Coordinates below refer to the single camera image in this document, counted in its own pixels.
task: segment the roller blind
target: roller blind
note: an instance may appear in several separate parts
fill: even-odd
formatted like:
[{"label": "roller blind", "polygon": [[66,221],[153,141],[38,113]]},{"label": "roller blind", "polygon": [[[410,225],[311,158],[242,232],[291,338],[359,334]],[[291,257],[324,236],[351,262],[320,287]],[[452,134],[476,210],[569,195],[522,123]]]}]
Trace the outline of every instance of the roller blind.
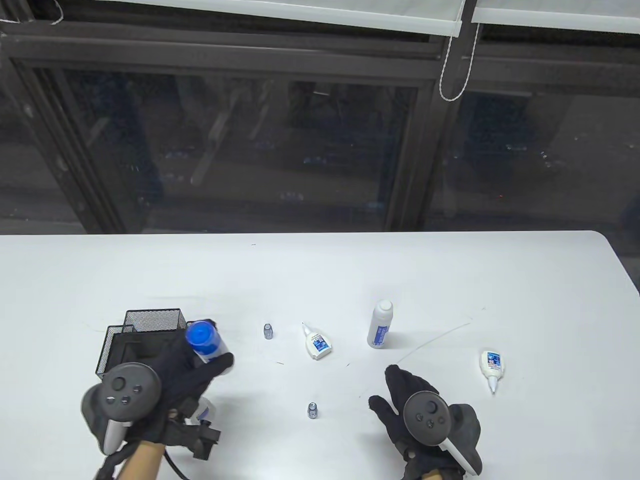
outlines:
[{"label": "roller blind", "polygon": [[478,0],[473,22],[640,33],[640,0]]},{"label": "roller blind", "polygon": [[94,0],[458,36],[465,0]]}]

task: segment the blue bottle cap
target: blue bottle cap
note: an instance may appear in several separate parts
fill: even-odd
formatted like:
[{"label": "blue bottle cap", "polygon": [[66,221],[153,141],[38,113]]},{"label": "blue bottle cap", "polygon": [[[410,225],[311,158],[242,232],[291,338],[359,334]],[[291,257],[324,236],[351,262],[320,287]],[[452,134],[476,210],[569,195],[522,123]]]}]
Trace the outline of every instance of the blue bottle cap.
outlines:
[{"label": "blue bottle cap", "polygon": [[194,351],[201,355],[210,355],[218,349],[218,332],[215,327],[207,321],[198,320],[187,328],[187,342]]}]

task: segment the bottle cap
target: bottle cap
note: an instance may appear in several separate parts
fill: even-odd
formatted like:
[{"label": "bottle cap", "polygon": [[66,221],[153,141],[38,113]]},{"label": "bottle cap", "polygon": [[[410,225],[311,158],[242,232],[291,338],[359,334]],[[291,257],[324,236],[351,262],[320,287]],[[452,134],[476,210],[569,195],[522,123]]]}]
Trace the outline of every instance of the bottle cap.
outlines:
[{"label": "bottle cap", "polygon": [[218,333],[210,322],[198,320],[187,328],[187,342],[201,355],[210,355],[218,349]]},{"label": "bottle cap", "polygon": [[389,300],[380,300],[378,302],[378,306],[380,310],[384,311],[391,310],[394,307],[393,303],[391,303]]}]

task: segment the black cable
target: black cable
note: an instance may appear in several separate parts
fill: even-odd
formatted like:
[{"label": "black cable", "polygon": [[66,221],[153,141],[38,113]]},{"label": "black cable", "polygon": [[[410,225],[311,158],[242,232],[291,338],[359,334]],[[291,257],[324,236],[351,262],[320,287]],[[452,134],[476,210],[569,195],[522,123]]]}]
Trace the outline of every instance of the black cable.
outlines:
[{"label": "black cable", "polygon": [[187,477],[184,476],[184,474],[176,466],[176,464],[173,462],[173,460],[171,460],[171,457],[169,456],[169,454],[168,454],[168,452],[166,450],[164,451],[164,458],[165,458],[166,462],[169,464],[169,466],[173,469],[175,474],[178,475],[181,478],[181,480],[189,480]]},{"label": "black cable", "polygon": [[116,453],[112,453],[104,459],[104,463],[98,473],[96,474],[96,480],[112,480],[113,472],[116,467],[125,461],[127,458],[131,457],[133,453],[138,448],[140,442],[127,442],[120,450]]}]

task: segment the black metal frame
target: black metal frame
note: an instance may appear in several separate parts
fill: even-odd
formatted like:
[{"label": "black metal frame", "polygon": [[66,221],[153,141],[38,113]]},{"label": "black metal frame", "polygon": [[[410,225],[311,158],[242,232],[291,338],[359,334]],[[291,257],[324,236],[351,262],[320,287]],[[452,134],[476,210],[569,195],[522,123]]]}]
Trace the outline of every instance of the black metal frame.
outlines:
[{"label": "black metal frame", "polygon": [[[475,1],[463,11],[460,36],[451,45],[443,91],[453,96],[467,74],[476,25]],[[7,15],[32,19],[28,0],[4,5]],[[127,232],[96,174],[79,133],[66,118],[63,88],[37,68],[119,70],[162,74],[207,71],[245,77],[391,84],[417,89],[410,110],[388,214],[387,230],[418,230],[433,193],[433,179],[448,147],[460,100],[438,91],[448,39],[410,42],[335,35],[229,33],[191,29],[46,20],[2,24],[3,71],[20,110],[42,143],[50,168],[89,231]],[[640,97],[640,52],[478,41],[469,90],[546,92]],[[84,209],[77,207],[81,202]]]}]

